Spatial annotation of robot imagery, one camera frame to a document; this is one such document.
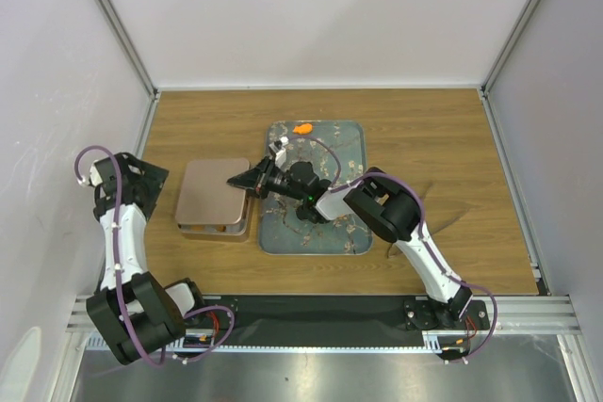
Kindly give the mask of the rose gold tin lid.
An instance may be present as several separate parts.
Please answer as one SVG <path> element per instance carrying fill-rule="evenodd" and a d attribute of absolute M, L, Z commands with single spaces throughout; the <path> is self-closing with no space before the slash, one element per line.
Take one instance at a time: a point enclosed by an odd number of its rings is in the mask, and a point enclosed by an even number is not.
<path fill-rule="evenodd" d="M 250 168 L 246 158 L 196 159 L 187 163 L 175 210 L 179 226 L 224 226 L 240 223 L 246 192 L 227 180 Z"/>

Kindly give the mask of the rose gold cookie tin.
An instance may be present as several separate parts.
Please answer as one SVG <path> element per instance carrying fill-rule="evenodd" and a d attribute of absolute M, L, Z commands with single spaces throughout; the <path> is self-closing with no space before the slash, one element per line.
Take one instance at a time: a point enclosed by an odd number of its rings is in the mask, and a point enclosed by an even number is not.
<path fill-rule="evenodd" d="M 239 243 L 250 236 L 252 210 L 253 203 L 248 200 L 217 207 L 204 204 L 191 210 L 188 219 L 177 209 L 175 220 L 187 239 Z"/>

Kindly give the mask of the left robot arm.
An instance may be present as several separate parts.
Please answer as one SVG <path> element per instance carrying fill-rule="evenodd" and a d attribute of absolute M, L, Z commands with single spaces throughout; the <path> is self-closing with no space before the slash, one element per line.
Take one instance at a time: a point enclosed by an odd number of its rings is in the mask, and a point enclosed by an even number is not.
<path fill-rule="evenodd" d="M 161 285 L 148 270 L 144 235 L 169 176 L 131 153 L 90 166 L 93 215 L 105 236 L 104 273 L 86 311 L 119 363 L 130 364 L 201 325 L 207 305 L 189 278 Z"/>

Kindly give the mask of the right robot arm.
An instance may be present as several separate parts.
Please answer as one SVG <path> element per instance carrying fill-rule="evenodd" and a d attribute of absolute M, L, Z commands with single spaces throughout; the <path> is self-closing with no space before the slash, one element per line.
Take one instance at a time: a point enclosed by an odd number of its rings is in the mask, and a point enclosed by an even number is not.
<path fill-rule="evenodd" d="M 402 180 L 373 167 L 357 179 L 333 187 L 309 162 L 296 162 L 282 170 L 273 158 L 265 157 L 255 167 L 229 178 L 227 184 L 257 199 L 275 193 L 297 200 L 296 215 L 302 221 L 328 223 L 349 214 L 358 216 L 410 262 L 440 326 L 454 329 L 466 320 L 472 290 L 438 250 L 427 227 L 422 199 Z"/>

